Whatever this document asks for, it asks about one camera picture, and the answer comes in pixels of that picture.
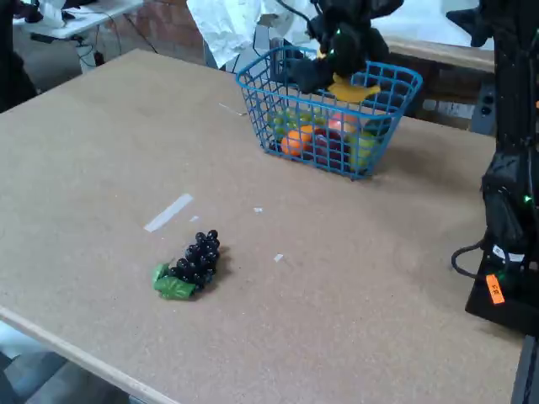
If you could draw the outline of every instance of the white cloth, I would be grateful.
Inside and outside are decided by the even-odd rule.
[[[309,0],[285,2],[309,18],[316,15]],[[395,13],[372,23],[383,35],[469,46],[470,35],[449,21],[446,12],[477,5],[478,0],[404,0],[404,5]],[[255,27],[267,14],[276,15],[272,27],[279,36],[294,45],[318,47],[316,41],[309,40],[305,34],[305,20],[275,0],[188,0],[187,6],[219,67],[251,46]],[[485,47],[493,49],[492,40]]]

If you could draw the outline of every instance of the green leaf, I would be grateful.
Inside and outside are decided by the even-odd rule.
[[[161,291],[161,296],[164,299],[188,299],[193,290],[194,284],[188,284],[183,280],[174,278],[174,276],[165,276],[159,279],[153,286],[155,290]]]
[[[152,284],[153,288],[155,289],[155,284],[158,280],[160,280],[165,274],[167,273],[168,264],[167,263],[160,263],[155,269],[153,270],[153,276],[152,276]]]

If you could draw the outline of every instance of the red apple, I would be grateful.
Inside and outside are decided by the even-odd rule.
[[[360,130],[360,120],[355,115],[336,112],[330,118],[328,128],[347,136]]]

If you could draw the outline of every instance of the desk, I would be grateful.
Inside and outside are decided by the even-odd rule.
[[[494,52],[465,46],[436,44],[425,40],[406,40],[397,36],[385,37],[391,52],[438,61],[453,66],[494,72]]]
[[[82,36],[84,41],[77,46],[76,50],[81,59],[81,69],[83,72],[87,72],[92,69],[95,61],[93,58],[94,44],[92,41],[86,40],[85,33],[97,25],[140,8],[143,4],[143,0],[101,0],[80,8],[68,8],[66,11],[71,13],[75,19],[66,21],[61,28],[45,25],[42,21],[27,24],[24,19],[13,19],[13,26],[20,27],[30,33],[50,36],[58,40],[69,40],[74,35]]]
[[[219,103],[243,106],[232,75],[134,51],[0,115],[0,320],[149,402],[509,402],[522,338],[449,270],[494,141],[404,118],[353,183]],[[211,228],[215,289],[161,300],[152,268]]]

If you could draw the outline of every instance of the grapes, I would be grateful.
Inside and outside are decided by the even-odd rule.
[[[176,263],[176,266],[182,270],[186,270],[188,265],[189,261],[187,261],[185,258],[180,258]]]
[[[195,240],[198,245],[202,244],[205,241],[205,234],[202,232],[196,233]]]
[[[196,233],[196,244],[187,247],[185,258],[180,258],[175,267],[168,269],[168,276],[194,284],[195,291],[203,290],[216,274],[221,245],[217,239],[218,235],[217,230],[210,230],[207,235],[202,232]]]
[[[217,233],[217,230],[210,230],[208,231],[208,239],[209,240],[216,240],[217,236],[219,236],[219,233]]]

